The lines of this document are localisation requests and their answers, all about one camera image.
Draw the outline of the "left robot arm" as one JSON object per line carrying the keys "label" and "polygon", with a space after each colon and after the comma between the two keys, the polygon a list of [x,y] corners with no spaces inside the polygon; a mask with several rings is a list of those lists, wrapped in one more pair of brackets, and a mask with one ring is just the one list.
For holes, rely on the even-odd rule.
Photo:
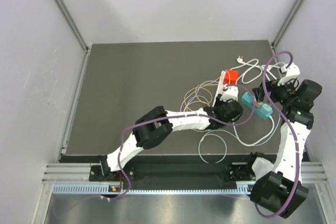
{"label": "left robot arm", "polygon": [[101,157],[101,174],[107,180],[114,180],[128,161],[143,150],[157,147],[172,132],[231,126],[242,113],[243,107],[233,99],[189,112],[174,112],[157,106],[122,131],[120,146]]}

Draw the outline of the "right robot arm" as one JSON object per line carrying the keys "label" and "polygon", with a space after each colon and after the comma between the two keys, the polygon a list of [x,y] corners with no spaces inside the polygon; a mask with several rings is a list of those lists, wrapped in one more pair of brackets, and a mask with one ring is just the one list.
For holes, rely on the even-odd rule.
{"label": "right robot arm", "polygon": [[309,190],[302,185],[301,163],[314,123],[311,109],[321,92],[320,84],[294,78],[283,84],[264,81],[253,89],[257,101],[267,99],[271,105],[278,102],[282,106],[277,110],[282,122],[275,161],[255,152],[245,166],[246,176],[255,180],[250,200],[256,208],[270,211],[269,218],[288,218],[308,197]]}

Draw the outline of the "white power strip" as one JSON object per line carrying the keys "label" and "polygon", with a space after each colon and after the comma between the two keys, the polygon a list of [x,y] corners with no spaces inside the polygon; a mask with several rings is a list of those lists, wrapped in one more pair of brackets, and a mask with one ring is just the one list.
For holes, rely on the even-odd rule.
{"label": "white power strip", "polygon": [[235,86],[235,84],[223,84],[223,81],[224,81],[224,78],[225,78],[225,73],[226,73],[226,70],[222,71],[221,74],[220,74],[220,78],[218,80],[218,84],[217,84],[217,88],[216,88],[216,92],[215,92],[215,98],[214,98],[214,101],[212,103],[212,106],[215,106],[218,102],[223,102],[219,98],[220,98],[220,95],[222,94],[224,86],[226,86],[226,85]]}

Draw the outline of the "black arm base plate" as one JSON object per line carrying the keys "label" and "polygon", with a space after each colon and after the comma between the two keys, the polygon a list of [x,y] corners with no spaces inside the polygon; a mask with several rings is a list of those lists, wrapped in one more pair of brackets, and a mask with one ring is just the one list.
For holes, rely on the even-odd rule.
{"label": "black arm base plate", "polygon": [[141,163],[130,162],[124,167],[124,172],[131,181],[140,181],[145,177],[215,177],[220,181],[249,181],[255,179],[255,174],[246,163],[224,162],[206,163]]}

